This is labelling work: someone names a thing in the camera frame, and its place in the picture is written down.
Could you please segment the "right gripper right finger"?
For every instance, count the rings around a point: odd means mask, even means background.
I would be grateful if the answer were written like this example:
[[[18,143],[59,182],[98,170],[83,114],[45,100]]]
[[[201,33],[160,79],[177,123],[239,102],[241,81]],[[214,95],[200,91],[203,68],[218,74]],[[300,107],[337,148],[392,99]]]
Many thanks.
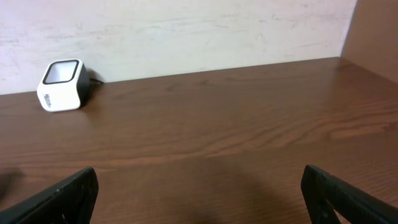
[[[305,166],[302,195],[312,223],[397,223],[397,208],[314,165]]]

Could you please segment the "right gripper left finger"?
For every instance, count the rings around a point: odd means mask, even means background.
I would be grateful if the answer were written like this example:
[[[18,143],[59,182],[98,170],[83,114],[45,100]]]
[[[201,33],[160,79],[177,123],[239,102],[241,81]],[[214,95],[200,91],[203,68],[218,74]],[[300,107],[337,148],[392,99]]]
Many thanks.
[[[99,191],[87,167],[30,198],[1,211],[1,223],[79,223],[91,220]]]

